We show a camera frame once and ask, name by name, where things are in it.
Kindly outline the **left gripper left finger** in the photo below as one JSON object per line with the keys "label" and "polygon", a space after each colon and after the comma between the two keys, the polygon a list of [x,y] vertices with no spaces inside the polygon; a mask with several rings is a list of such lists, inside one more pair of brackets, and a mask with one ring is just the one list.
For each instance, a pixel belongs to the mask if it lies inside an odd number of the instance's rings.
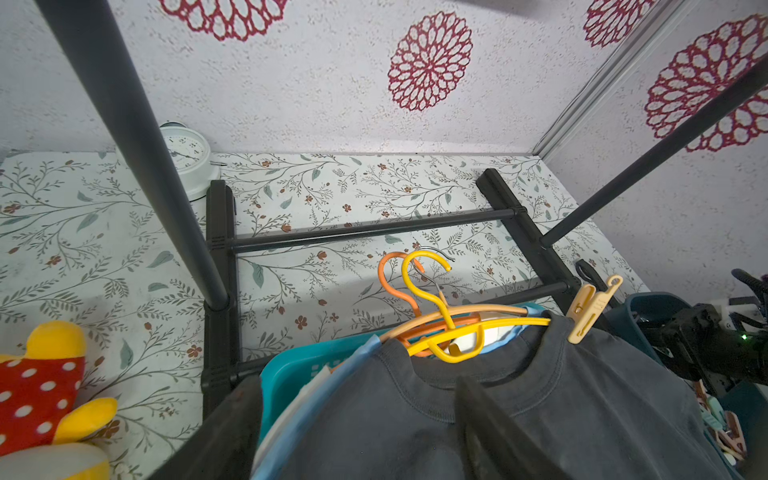
{"label": "left gripper left finger", "polygon": [[194,435],[152,475],[153,479],[248,479],[259,442],[262,382],[240,383]]}

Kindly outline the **beige clothespin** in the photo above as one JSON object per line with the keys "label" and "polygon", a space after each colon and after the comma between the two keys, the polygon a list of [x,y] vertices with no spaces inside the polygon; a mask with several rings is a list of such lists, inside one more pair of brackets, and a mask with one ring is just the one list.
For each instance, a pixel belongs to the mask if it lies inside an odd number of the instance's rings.
{"label": "beige clothespin", "polygon": [[620,275],[613,275],[607,279],[608,287],[605,291],[598,291],[591,284],[581,287],[566,314],[574,322],[568,336],[571,344],[577,345],[586,337],[623,281]]}

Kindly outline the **yellow plastic hanger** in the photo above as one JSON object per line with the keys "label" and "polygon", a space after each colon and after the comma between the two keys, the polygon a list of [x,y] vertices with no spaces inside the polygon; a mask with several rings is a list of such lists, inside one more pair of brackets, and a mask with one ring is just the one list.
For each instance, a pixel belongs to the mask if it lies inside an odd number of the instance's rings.
{"label": "yellow plastic hanger", "polygon": [[498,339],[501,333],[512,333],[517,327],[550,324],[548,318],[532,316],[523,307],[494,304],[450,306],[440,295],[432,294],[416,286],[409,276],[413,263],[426,258],[437,262],[447,272],[449,261],[440,254],[428,250],[417,250],[405,256],[401,265],[404,283],[412,296],[426,300],[437,307],[431,314],[418,316],[401,324],[384,335],[384,341],[397,340],[409,356],[431,354],[445,363],[461,363],[479,356],[490,333]]}

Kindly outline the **dark grey t-shirt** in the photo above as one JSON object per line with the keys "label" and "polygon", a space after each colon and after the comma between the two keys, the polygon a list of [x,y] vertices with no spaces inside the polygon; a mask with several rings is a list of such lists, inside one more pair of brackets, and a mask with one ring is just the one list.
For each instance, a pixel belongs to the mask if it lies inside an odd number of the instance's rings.
{"label": "dark grey t-shirt", "polygon": [[550,315],[506,345],[458,364],[379,347],[331,394],[281,479],[468,479],[455,386],[480,384],[521,431],[519,476],[554,479],[728,479],[698,403],[672,372],[624,340]]}

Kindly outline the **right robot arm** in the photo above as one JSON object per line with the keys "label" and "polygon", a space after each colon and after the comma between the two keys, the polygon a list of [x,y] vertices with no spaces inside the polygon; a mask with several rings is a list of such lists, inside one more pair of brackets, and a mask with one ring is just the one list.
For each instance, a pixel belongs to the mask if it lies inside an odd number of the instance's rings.
{"label": "right robot arm", "polygon": [[639,324],[668,369],[687,380],[702,380],[717,395],[728,390],[724,378],[767,383],[767,277],[742,269],[731,274],[752,291],[751,297],[718,306],[697,304],[669,320]]}

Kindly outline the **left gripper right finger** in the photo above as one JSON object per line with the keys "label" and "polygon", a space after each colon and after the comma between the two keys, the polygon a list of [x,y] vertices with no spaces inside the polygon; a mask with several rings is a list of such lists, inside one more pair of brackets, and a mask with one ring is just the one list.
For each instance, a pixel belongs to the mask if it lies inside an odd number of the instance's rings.
{"label": "left gripper right finger", "polygon": [[458,439],[469,479],[567,479],[481,385],[460,377],[455,388]]}

